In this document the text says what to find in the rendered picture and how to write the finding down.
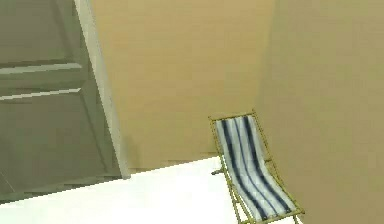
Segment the blue white striped deck chair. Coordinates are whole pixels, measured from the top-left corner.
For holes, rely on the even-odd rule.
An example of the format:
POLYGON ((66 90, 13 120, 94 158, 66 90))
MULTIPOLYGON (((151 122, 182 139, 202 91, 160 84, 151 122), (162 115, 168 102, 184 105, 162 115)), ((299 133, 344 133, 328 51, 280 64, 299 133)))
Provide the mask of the blue white striped deck chair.
POLYGON ((209 119, 220 168, 237 224, 272 224, 299 217, 304 208, 279 175, 255 111, 209 119))

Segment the grey panelled room door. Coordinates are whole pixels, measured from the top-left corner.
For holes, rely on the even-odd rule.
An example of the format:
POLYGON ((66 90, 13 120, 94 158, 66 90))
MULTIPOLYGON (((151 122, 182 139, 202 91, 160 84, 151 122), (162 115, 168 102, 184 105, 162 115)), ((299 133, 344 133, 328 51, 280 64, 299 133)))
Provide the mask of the grey panelled room door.
POLYGON ((0 0, 0 205, 129 176, 90 0, 0 0))

